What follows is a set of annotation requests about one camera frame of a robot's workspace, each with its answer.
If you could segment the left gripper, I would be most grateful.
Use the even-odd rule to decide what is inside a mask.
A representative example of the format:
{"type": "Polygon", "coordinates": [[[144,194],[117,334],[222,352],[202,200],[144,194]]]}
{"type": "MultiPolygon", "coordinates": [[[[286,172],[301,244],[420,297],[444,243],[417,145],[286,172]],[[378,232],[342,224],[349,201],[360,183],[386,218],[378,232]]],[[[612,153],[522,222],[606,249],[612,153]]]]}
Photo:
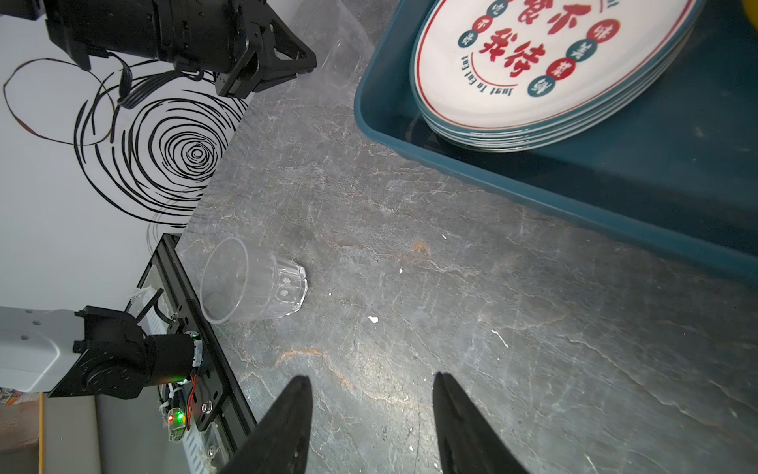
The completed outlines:
{"type": "Polygon", "coordinates": [[[262,74],[305,74],[317,56],[266,2],[186,0],[9,0],[1,13],[35,21],[80,68],[91,58],[123,53],[214,72],[219,97],[247,99],[262,74]],[[258,68],[229,72],[241,53],[245,15],[251,12],[258,68]]]}

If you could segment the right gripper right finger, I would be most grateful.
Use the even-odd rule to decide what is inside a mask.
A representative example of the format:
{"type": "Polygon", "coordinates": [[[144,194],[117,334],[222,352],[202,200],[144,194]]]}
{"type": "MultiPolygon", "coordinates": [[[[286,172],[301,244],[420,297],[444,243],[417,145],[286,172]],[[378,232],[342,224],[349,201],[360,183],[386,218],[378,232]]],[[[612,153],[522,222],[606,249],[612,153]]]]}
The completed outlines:
{"type": "Polygon", "coordinates": [[[443,473],[527,473],[452,374],[436,373],[432,407],[443,473]]]}

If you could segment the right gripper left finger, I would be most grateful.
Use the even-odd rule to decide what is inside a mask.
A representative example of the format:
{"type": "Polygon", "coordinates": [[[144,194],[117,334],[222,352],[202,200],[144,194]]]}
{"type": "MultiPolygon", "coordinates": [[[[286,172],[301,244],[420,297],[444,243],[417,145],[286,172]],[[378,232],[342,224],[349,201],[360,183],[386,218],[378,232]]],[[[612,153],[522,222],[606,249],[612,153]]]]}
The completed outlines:
{"type": "Polygon", "coordinates": [[[293,377],[223,474],[305,473],[313,417],[313,391],[305,375],[293,377]]]}

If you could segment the green rimmed white plate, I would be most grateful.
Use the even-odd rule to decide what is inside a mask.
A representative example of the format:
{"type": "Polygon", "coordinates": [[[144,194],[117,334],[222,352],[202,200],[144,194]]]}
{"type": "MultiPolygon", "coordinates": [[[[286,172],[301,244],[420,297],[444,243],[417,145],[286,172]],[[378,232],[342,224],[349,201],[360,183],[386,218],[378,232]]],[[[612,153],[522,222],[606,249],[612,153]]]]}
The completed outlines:
{"type": "Polygon", "coordinates": [[[694,28],[690,28],[680,39],[673,49],[672,53],[667,53],[663,59],[662,65],[653,67],[653,71],[644,75],[641,84],[633,85],[625,92],[617,94],[612,99],[606,101],[600,106],[592,106],[588,112],[583,112],[578,116],[570,118],[562,124],[554,124],[542,130],[523,130],[522,134],[509,137],[473,137],[466,135],[464,132],[452,132],[446,130],[441,124],[433,121],[432,116],[426,112],[420,112],[430,129],[439,137],[457,146],[474,151],[485,151],[495,153],[512,153],[517,151],[531,150],[544,147],[571,138],[577,134],[585,132],[607,120],[611,116],[620,112],[631,102],[635,101],[641,94],[644,94],[653,83],[657,81],[666,71],[666,69],[677,59],[679,53],[684,49],[687,41],[692,35],[694,28]]]}

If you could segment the yellow bowl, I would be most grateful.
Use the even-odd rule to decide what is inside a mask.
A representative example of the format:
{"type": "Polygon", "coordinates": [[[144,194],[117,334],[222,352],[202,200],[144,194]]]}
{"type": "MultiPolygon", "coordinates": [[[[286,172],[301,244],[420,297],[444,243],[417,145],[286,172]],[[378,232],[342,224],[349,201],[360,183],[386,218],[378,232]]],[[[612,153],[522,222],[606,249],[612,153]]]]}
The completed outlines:
{"type": "Polygon", "coordinates": [[[741,5],[746,19],[758,31],[758,0],[742,0],[741,5]]]}

